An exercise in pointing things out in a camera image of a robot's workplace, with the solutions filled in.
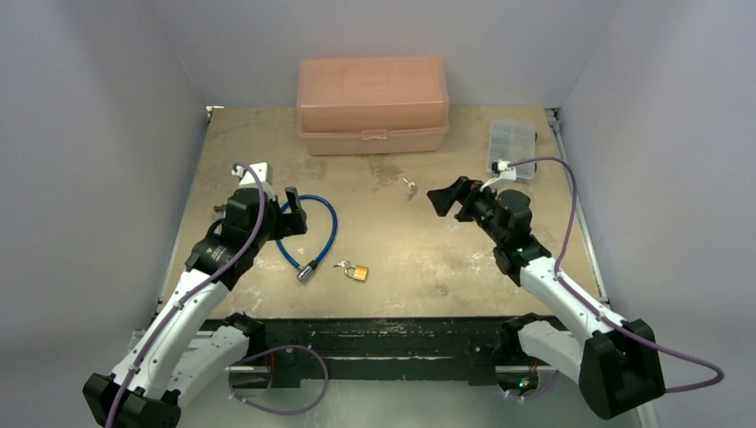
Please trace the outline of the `blue cable lock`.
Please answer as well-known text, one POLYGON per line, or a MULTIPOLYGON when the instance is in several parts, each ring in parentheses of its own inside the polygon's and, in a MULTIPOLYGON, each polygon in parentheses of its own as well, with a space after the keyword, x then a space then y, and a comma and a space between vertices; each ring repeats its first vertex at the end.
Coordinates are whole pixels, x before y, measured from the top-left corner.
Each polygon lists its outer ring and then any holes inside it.
POLYGON ((339 218, 334 206, 314 194, 300 196, 301 208, 308 213, 308 231, 293 239, 276 241, 285 262, 296 271, 299 283, 305 284, 324 265, 339 231, 339 218))

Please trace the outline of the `small silver keys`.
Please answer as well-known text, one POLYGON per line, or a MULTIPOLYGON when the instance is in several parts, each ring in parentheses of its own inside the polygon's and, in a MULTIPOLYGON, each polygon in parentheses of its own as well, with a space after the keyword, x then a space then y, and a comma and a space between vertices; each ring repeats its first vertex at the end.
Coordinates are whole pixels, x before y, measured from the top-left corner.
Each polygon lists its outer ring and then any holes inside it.
POLYGON ((407 179, 407 178, 405 178, 405 177, 403 177, 403 178, 402 178, 402 180, 403 180, 403 181, 405 182, 405 184, 407 185, 407 199, 408 199, 409 201, 412 201, 412 200, 414 199, 414 197, 415 197, 415 196, 417 195, 417 193, 418 193, 418 190, 419 190, 419 188, 418 188, 418 185, 417 185, 417 184, 416 184, 415 182, 413 182, 413 181, 410 181, 410 180, 408 180, 408 179, 407 179))

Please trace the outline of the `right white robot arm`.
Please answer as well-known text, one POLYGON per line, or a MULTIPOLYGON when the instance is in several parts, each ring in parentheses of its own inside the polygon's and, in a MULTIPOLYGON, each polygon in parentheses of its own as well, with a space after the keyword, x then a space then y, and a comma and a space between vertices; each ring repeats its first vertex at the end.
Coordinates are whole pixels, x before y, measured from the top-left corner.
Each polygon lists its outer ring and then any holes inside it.
POLYGON ((611 419, 664 395, 661 361, 653 329, 627 321, 599 303, 569 276, 531 232, 530 197, 507 189, 498 193, 481 181, 459 177, 427 196, 440 217, 455 203, 455 218, 475 223, 494 243, 498 269, 545 304, 562 323, 559 331, 534 315, 509 325, 501 338, 503 356, 514 363, 540 359, 574 381, 588 407, 611 419))

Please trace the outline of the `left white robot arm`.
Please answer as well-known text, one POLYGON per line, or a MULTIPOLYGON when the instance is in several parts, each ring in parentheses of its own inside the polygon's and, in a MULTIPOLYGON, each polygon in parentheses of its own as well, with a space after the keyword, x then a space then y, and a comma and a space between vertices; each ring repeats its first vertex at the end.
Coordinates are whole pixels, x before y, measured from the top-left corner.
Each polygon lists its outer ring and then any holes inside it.
POLYGON ((92 374, 85 382, 86 403, 100 426, 175 427, 221 370, 263 359, 261 324, 239 313, 199 348, 190 345, 267 242, 306 233, 296 188, 285 193, 280 204, 267 188, 241 185, 228 198, 224 216, 193 246, 175 290, 144 335, 109 374, 92 374))

